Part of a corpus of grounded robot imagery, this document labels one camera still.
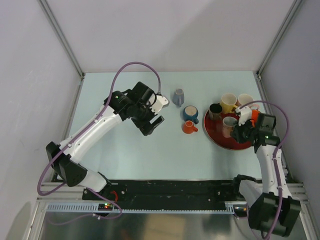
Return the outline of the large orange mug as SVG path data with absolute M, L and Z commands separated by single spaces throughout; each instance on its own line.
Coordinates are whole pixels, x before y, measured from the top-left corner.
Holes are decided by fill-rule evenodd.
M 259 110 L 253 109 L 251 111 L 251 119 L 256 122 L 258 120 L 258 116 L 261 112 Z

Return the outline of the small orange mug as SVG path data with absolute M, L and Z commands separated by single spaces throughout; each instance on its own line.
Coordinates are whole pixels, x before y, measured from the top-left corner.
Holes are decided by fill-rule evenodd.
M 191 120 L 187 120 L 182 126 L 182 131 L 185 134 L 192 134 L 198 132 L 198 128 L 195 127 L 194 123 Z

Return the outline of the yellow mug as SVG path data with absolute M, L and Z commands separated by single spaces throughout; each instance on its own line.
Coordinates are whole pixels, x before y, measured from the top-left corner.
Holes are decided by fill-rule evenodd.
M 233 93 L 224 93 L 221 96 L 220 105 L 223 114 L 232 113 L 237 108 L 237 97 Z

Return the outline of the brown grey mug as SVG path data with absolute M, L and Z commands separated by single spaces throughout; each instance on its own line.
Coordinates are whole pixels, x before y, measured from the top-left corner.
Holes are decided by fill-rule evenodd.
M 221 114 L 222 114 L 222 106 L 219 103 L 213 103 L 209 106 L 209 118 L 212 121 L 218 121 L 221 119 Z

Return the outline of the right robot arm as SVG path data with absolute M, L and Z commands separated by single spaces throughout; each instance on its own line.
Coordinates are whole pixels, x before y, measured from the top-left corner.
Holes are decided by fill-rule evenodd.
M 262 187 L 254 177 L 238 175 L 231 187 L 232 197 L 245 199 L 248 224 L 268 240 L 272 234 L 288 237 L 298 219 L 301 204 L 293 199 L 282 168 L 281 140 L 274 135 L 276 117 L 260 113 L 239 114 L 231 137 L 237 143 L 249 142 L 258 159 Z

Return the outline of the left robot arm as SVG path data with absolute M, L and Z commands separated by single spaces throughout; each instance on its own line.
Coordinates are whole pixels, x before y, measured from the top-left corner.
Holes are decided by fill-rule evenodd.
M 158 113 L 169 103 L 165 96 L 142 82 L 124 92 L 114 91 L 74 135 L 59 144 L 50 142 L 46 146 L 51 167 L 69 187 L 80 185 L 93 190 L 99 199 L 107 199 L 111 194 L 109 181 L 102 173 L 82 166 L 82 158 L 98 140 L 127 119 L 132 120 L 144 136 L 152 134 L 164 121 Z

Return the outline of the pink mug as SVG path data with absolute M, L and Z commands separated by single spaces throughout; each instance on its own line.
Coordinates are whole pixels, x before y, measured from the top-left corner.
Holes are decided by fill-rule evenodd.
M 238 107 L 241 107 L 241 106 L 246 105 L 248 103 L 251 103 L 253 101 L 254 101 L 254 99 L 251 95 L 246 94 L 246 93 L 242 93 L 238 96 L 236 105 Z M 248 104 L 247 107 L 252 110 L 259 110 L 259 108 L 260 108 L 260 106 L 256 103 Z

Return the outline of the salmon mug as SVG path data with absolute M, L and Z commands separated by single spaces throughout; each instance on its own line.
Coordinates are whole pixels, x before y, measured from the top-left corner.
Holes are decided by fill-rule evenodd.
M 234 126 L 237 122 L 237 119 L 235 117 L 226 116 L 222 120 L 222 135 L 225 138 L 231 137 L 231 132 L 234 129 Z

